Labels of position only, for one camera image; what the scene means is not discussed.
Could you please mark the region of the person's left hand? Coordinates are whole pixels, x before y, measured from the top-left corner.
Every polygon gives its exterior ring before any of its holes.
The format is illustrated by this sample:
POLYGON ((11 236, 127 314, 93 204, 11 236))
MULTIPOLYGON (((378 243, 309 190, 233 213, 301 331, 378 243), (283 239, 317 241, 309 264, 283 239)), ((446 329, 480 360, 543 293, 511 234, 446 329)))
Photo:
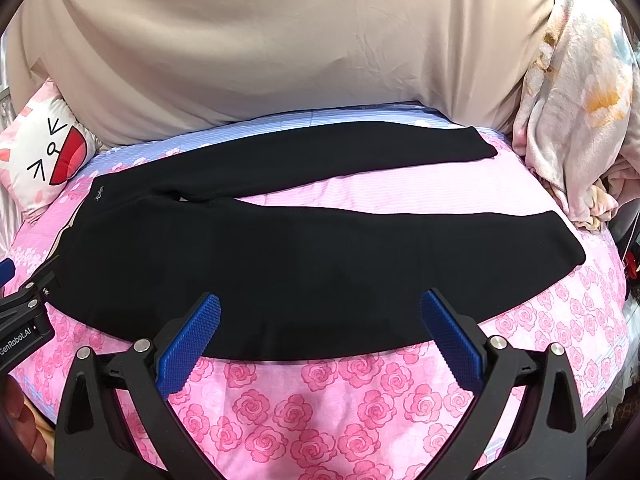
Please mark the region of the person's left hand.
POLYGON ((40 465, 51 465, 51 428, 36 414, 12 376, 6 376, 1 387, 1 406, 9 416, 14 434, 30 456, 40 465))

